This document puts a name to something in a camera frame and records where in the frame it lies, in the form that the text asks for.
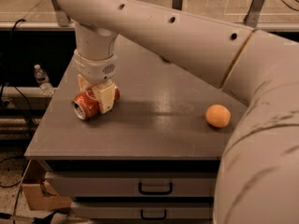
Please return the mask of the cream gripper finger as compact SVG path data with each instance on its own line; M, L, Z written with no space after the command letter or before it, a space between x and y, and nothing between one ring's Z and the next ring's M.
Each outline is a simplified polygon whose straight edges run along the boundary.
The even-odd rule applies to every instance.
M93 85L82 75L78 75L78 86L80 91L90 91L93 88Z
M93 94L99 103L100 113L106 114L113 108L115 101L115 83L110 79L92 87Z

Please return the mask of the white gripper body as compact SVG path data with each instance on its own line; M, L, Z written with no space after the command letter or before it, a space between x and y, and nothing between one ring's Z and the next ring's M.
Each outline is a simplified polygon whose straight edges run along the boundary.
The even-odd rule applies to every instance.
M116 55L112 55L104 60L93 61L84 58L75 50L73 63L78 72L93 85L112 78L118 70Z

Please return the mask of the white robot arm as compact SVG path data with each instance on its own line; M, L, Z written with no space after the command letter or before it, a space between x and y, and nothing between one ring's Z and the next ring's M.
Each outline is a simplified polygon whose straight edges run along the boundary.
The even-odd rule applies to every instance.
M74 60L90 83L120 34L248 106L222 154L213 224L299 224L298 44L136 0L57 1L86 28Z

